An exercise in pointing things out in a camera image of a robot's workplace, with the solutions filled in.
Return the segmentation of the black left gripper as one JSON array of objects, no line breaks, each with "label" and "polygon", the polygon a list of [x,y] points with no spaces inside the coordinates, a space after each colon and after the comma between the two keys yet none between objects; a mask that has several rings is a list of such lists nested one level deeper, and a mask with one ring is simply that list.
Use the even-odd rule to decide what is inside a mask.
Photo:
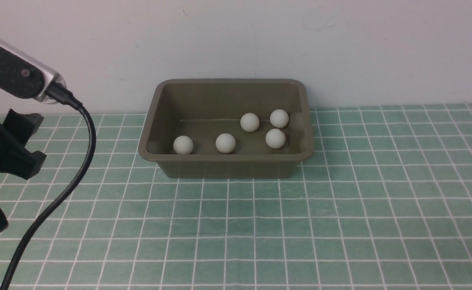
[{"label": "black left gripper", "polygon": [[41,151],[28,151],[26,145],[37,132],[44,117],[41,114],[20,114],[10,109],[3,124],[0,123],[0,136],[9,132],[12,138],[0,138],[0,173],[8,173],[28,180],[39,173],[46,154]]}]

